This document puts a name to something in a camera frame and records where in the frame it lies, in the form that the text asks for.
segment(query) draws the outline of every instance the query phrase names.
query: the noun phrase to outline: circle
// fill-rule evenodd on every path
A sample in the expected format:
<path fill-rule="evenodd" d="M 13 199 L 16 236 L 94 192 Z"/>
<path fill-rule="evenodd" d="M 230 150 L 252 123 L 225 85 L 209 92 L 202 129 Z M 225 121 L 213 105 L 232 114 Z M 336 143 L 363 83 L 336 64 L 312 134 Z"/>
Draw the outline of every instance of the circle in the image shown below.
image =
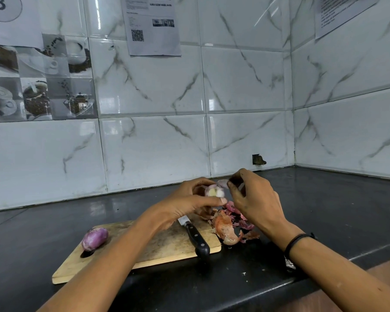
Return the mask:
<path fill-rule="evenodd" d="M 22 10 L 21 0 L 0 0 L 0 22 L 14 21 Z"/>

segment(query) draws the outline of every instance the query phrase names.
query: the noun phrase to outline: knife handle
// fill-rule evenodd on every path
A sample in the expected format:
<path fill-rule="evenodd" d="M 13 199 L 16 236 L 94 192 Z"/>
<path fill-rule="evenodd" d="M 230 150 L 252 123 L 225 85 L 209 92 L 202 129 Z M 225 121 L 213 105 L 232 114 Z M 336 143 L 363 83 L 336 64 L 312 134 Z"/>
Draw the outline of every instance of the knife handle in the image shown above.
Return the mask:
<path fill-rule="evenodd" d="M 210 246 L 204 240 L 202 235 L 200 235 L 197 228 L 195 228 L 192 223 L 188 223 L 185 225 L 185 229 L 188 232 L 189 240 L 192 245 L 195 246 L 196 255 L 202 259 L 208 258 L 210 255 Z"/>

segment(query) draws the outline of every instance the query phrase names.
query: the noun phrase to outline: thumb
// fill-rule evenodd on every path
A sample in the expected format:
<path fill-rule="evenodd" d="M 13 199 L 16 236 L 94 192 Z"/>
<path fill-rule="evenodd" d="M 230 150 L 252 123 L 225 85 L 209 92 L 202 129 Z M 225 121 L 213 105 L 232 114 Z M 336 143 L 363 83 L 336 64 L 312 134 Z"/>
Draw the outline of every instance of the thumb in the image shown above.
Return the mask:
<path fill-rule="evenodd" d="M 201 208 L 204 206 L 219 207 L 227 203 L 227 199 L 219 198 L 219 197 L 203 197 L 203 196 L 193 195 L 193 198 L 195 200 L 194 207 L 196 208 Z"/>
<path fill-rule="evenodd" d="M 241 194 L 240 190 L 234 185 L 232 182 L 228 181 L 227 183 L 229 192 L 231 193 L 232 199 L 234 202 L 242 200 L 243 194 Z"/>

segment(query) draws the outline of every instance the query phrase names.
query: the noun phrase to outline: kitchen knife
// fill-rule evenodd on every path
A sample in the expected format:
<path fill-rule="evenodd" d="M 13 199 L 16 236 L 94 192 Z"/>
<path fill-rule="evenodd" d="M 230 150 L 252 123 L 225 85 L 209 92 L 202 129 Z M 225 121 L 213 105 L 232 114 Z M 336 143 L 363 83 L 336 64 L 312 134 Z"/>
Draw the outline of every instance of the kitchen knife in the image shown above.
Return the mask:
<path fill-rule="evenodd" d="M 186 232 L 189 236 L 189 240 L 191 241 L 192 245 L 195 246 L 196 255 L 198 257 L 201 257 L 202 259 L 208 258 L 208 256 L 210 255 L 210 246 L 204 240 L 202 235 L 200 235 L 197 228 L 195 228 L 189 218 L 184 215 L 183 217 L 180 217 L 178 221 L 180 225 L 185 227 Z"/>

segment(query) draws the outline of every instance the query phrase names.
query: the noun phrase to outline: cutting board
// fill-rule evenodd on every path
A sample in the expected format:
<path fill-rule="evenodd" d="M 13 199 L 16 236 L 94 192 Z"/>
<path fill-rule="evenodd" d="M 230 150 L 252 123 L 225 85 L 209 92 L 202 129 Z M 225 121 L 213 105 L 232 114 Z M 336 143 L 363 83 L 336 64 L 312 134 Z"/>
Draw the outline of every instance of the cutting board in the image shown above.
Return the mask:
<path fill-rule="evenodd" d="M 218 240 L 215 233 L 213 233 L 213 229 L 208 222 L 202 220 L 197 215 L 191 214 L 188 215 L 188 217 L 210 246 L 210 253 L 217 253 L 221 251 L 221 242 Z M 133 221 L 127 221 L 95 226 L 95 228 L 103 227 L 108 230 L 109 238 L 105 244 L 99 247 L 93 255 L 85 258 L 81 258 L 83 249 L 81 243 L 78 244 L 68 258 L 52 275 L 52 283 L 67 283 L 89 262 L 98 257 L 117 236 L 127 231 L 132 224 Z M 183 260 L 191 257 L 196 257 L 195 248 L 190 242 L 185 228 L 175 221 L 169 229 L 161 231 L 153 237 L 146 246 L 142 255 L 137 260 L 133 269 L 173 262 L 176 260 Z"/>

